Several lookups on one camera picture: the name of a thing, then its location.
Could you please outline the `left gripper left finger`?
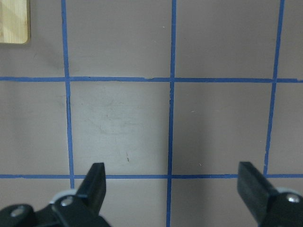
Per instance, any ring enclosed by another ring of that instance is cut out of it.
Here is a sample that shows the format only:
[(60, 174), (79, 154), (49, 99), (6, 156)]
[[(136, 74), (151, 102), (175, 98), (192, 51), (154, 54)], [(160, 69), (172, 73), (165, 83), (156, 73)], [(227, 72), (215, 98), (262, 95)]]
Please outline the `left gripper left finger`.
[(106, 195), (104, 163), (94, 163), (78, 190), (62, 195), (39, 211), (14, 204), (0, 211), (2, 227), (108, 227), (99, 215)]

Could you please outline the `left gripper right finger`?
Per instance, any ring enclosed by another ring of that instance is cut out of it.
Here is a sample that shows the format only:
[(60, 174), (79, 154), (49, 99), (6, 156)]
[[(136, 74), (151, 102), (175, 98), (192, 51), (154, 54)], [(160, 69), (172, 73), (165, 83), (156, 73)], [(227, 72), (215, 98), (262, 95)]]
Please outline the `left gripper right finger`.
[(303, 195), (273, 186), (251, 162), (238, 164), (237, 191), (259, 227), (303, 225)]

